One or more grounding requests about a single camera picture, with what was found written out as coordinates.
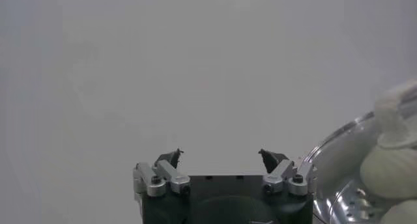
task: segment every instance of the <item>silver metal clamp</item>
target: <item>silver metal clamp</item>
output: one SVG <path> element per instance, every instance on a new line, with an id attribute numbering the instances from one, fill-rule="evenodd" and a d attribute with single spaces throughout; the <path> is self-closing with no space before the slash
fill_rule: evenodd
<path id="1" fill-rule="evenodd" d="M 133 178 L 135 199 L 144 192 L 150 197 L 160 197 L 166 192 L 166 181 L 156 175 L 148 163 L 138 163 L 133 170 Z"/>
<path id="2" fill-rule="evenodd" d="M 168 161 L 158 161 L 155 171 L 170 183 L 173 192 L 180 195 L 190 194 L 190 177 L 179 173 Z"/>
<path id="3" fill-rule="evenodd" d="M 296 169 L 294 162 L 282 160 L 278 166 L 268 175 L 263 176 L 263 190 L 267 195 L 281 192 L 284 182 L 291 178 Z"/>
<path id="4" fill-rule="evenodd" d="M 310 162 L 303 162 L 297 174 L 288 181 L 289 193 L 297 196 L 304 196 L 308 193 L 315 193 L 316 189 L 316 168 Z"/>

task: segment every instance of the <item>metal rim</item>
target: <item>metal rim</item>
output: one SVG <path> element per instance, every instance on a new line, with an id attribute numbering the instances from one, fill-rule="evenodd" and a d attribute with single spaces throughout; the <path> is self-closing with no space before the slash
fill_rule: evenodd
<path id="1" fill-rule="evenodd" d="M 336 130 L 334 133 L 329 135 L 323 142 L 321 142 L 319 145 L 317 145 L 313 150 L 310 151 L 310 153 L 304 158 L 304 161 L 311 162 L 313 158 L 316 157 L 318 151 L 322 150 L 326 145 L 331 143 L 333 140 L 338 138 L 339 136 L 345 134 L 349 130 L 357 127 L 362 122 L 365 122 L 369 119 L 372 119 L 374 117 L 373 112 L 370 112 L 362 117 L 358 117 L 352 122 L 349 122 L 348 124 L 342 126 L 338 130 Z"/>
<path id="2" fill-rule="evenodd" d="M 403 104 L 408 104 L 410 102 L 417 101 L 417 94 L 410 95 L 409 97 L 406 97 L 403 101 Z M 365 114 L 364 116 L 358 117 L 357 119 L 354 119 L 352 122 L 347 123 L 346 125 L 342 126 L 338 130 L 336 130 L 334 133 L 330 134 L 324 141 L 322 141 L 319 145 L 314 147 L 309 154 L 303 159 L 303 161 L 312 162 L 312 160 L 319 154 L 319 152 L 326 148 L 327 145 L 329 145 L 333 140 L 337 139 L 341 135 L 347 133 L 348 131 L 356 128 L 361 123 L 372 119 L 374 117 L 373 112 L 369 112 Z M 317 214 L 315 209 L 313 212 L 313 215 L 322 223 L 329 224 L 329 221 L 325 221 L 322 219 L 321 215 Z"/>

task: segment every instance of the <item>bolt head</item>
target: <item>bolt head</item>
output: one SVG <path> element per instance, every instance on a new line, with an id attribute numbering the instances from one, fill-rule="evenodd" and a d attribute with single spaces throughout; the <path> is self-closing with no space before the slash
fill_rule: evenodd
<path id="1" fill-rule="evenodd" d="M 267 185 L 263 186 L 263 191 L 265 192 L 265 194 L 270 196 L 270 195 L 273 194 L 274 188 L 271 185 L 267 184 Z"/>
<path id="2" fill-rule="evenodd" d="M 189 186 L 183 186 L 180 189 L 180 195 L 182 196 L 189 196 L 191 193 L 191 188 Z"/>
<path id="3" fill-rule="evenodd" d="M 293 182 L 294 183 L 302 183 L 303 181 L 304 181 L 304 178 L 300 174 L 296 174 L 293 177 Z"/>
<path id="4" fill-rule="evenodd" d="M 160 176 L 153 176 L 151 179 L 152 184 L 159 184 L 161 183 L 161 181 L 162 181 L 162 178 Z"/>

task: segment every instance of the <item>white backdrop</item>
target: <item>white backdrop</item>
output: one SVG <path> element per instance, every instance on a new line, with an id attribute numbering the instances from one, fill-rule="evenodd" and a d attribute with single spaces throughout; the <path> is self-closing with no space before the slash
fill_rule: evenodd
<path id="1" fill-rule="evenodd" d="M 0 0 L 1 223 L 140 223 L 131 168 L 299 160 L 417 74 L 417 0 Z"/>

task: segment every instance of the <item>metal bracket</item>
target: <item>metal bracket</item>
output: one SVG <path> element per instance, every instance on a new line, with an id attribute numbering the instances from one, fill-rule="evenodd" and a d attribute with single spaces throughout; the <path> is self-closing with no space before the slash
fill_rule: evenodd
<path id="1" fill-rule="evenodd" d="M 267 195 L 281 192 L 284 182 L 291 178 L 296 169 L 294 162 L 290 160 L 282 160 L 280 164 L 268 175 L 263 176 L 263 189 Z"/>
<path id="2" fill-rule="evenodd" d="M 157 176 L 148 163 L 138 163 L 133 170 L 135 199 L 137 193 L 146 191 L 150 197 L 160 197 L 165 194 L 166 181 Z"/>
<path id="3" fill-rule="evenodd" d="M 173 192 L 180 195 L 190 194 L 190 177 L 179 173 L 168 161 L 158 161 L 155 171 L 170 183 Z"/>
<path id="4" fill-rule="evenodd" d="M 317 169 L 310 162 L 303 162 L 297 174 L 288 181 L 289 193 L 297 196 L 304 196 L 308 193 L 315 193 Z"/>

